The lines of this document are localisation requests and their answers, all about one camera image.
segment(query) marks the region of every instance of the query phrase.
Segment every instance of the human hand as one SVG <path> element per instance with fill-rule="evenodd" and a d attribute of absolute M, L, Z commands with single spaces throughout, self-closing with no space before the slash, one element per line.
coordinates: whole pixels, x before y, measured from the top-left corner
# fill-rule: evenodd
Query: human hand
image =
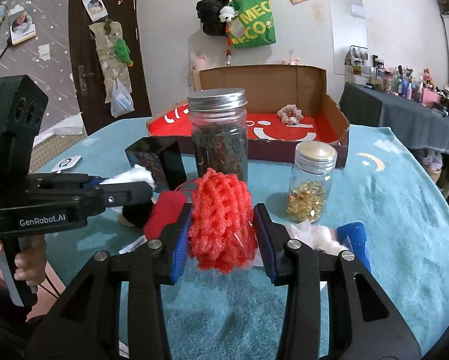
<path fill-rule="evenodd" d="M 45 278 L 46 267 L 46 241 L 44 235 L 29 237 L 31 246 L 15 256 L 15 280 L 24 280 L 29 286 L 41 284 Z M 0 254 L 3 253 L 3 244 L 0 241 Z"/>

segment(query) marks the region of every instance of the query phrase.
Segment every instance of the green tote bag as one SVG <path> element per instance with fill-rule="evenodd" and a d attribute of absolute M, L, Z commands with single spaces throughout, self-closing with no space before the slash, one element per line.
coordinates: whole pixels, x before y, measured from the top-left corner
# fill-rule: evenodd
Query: green tote bag
<path fill-rule="evenodd" d="M 238 12 L 229 25 L 233 48 L 246 49 L 276 43 L 269 0 L 235 0 L 231 4 Z"/>

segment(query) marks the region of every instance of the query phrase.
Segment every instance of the red mesh net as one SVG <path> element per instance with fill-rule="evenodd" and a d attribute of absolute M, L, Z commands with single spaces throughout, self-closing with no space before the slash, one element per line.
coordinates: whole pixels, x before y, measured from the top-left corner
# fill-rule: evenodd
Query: red mesh net
<path fill-rule="evenodd" d="M 246 183 L 208 168 L 196 185 L 188 232 L 191 258 L 197 258 L 201 269 L 216 268 L 224 274 L 235 267 L 248 268 L 257 243 Z"/>

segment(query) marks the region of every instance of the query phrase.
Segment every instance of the blue tablecloth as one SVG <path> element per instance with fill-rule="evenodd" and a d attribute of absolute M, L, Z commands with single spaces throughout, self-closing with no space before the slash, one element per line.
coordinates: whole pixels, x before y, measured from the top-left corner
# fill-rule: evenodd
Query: blue tablecloth
<path fill-rule="evenodd" d="M 129 169 L 124 150 L 146 136 L 146 119 L 126 119 L 96 132 L 62 157 L 82 155 L 80 173 L 114 176 Z M 189 178 L 194 158 L 183 155 Z M 46 165 L 48 172 L 56 161 Z M 250 161 L 253 203 L 266 203 L 273 220 L 286 221 L 291 164 Z M 376 280 L 401 312 L 423 354 L 449 324 L 449 207 L 411 154 L 386 127 L 351 126 L 348 162 L 336 170 L 319 223 L 363 221 Z M 141 232 L 107 210 L 86 228 L 47 236 L 48 259 L 68 284 L 99 250 L 116 254 Z M 278 348 L 286 287 L 274 287 L 259 268 L 230 275 L 199 271 L 188 261 L 174 287 L 163 286 L 168 338 L 176 359 L 272 359 Z M 126 288 L 122 300 L 127 298 Z M 322 292 L 321 355 L 328 347 L 328 297 Z M 127 342 L 122 307 L 121 339 Z"/>

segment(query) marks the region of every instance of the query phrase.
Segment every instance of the wallpaper with stars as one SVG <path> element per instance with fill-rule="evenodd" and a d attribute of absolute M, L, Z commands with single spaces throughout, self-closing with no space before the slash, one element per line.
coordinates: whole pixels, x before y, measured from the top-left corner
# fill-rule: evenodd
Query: wallpaper with stars
<path fill-rule="evenodd" d="M 4 52 L 0 77 L 27 74 L 45 91 L 49 98 L 41 125 L 41 131 L 45 131 L 80 112 L 69 58 L 68 0 L 7 0 L 8 9 L 17 4 L 31 8 L 37 36 Z M 0 54 L 9 37 L 7 18 L 0 26 Z M 51 57 L 46 61 L 38 53 L 38 47 L 44 44 L 49 44 Z"/>

